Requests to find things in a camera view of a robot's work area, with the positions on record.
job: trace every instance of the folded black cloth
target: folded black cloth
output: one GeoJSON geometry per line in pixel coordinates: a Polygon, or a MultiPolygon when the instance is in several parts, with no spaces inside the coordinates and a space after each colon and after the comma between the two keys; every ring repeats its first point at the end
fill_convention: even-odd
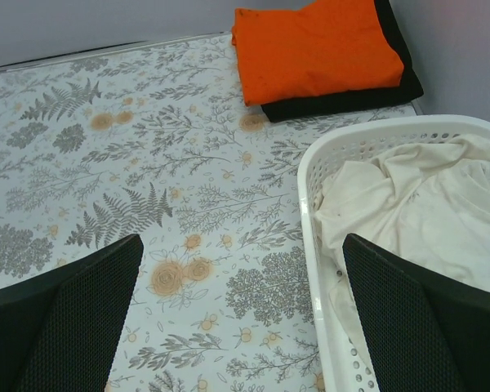
{"type": "Polygon", "coordinates": [[[261,108],[272,123],[291,118],[379,109],[402,105],[423,95],[423,87],[412,69],[412,57],[408,50],[389,0],[375,0],[381,29],[390,47],[398,53],[404,70],[398,87],[370,90],[345,91],[325,96],[291,98],[262,105],[261,108]]]}

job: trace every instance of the white cloth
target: white cloth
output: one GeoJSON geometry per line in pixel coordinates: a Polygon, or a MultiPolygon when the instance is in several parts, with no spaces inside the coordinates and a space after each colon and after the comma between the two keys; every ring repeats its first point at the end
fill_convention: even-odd
{"type": "Polygon", "coordinates": [[[341,249],[348,233],[490,292],[490,140],[459,136],[345,162],[323,182],[322,198],[314,218],[322,253],[343,271],[330,301],[370,368],[341,249]]]}

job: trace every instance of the white laundry basket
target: white laundry basket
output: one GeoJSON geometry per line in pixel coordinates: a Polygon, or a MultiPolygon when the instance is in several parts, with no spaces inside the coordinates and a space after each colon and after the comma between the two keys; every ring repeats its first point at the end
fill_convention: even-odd
{"type": "Polygon", "coordinates": [[[444,143],[468,133],[490,139],[490,122],[456,115],[366,122],[332,131],[317,139],[305,152],[297,185],[310,295],[327,392],[369,392],[378,388],[376,378],[349,342],[328,297],[337,270],[333,261],[321,255],[313,221],[323,180],[347,160],[367,160],[396,145],[444,143]]]}

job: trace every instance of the orange cloth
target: orange cloth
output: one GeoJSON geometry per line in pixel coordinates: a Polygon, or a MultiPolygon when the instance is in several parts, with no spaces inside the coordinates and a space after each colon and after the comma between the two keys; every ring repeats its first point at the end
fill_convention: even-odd
{"type": "Polygon", "coordinates": [[[246,106],[397,87],[403,74],[374,0],[318,0],[299,11],[239,8],[232,34],[246,106]]]}

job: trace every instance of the floral patterned surface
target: floral patterned surface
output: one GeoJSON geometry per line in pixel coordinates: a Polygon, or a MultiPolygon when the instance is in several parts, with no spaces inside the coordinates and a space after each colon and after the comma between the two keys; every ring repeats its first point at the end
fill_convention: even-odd
{"type": "Polygon", "coordinates": [[[0,73],[0,287],[138,233],[106,390],[323,391],[297,165],[327,131],[413,114],[270,124],[228,35],[0,73]]]}

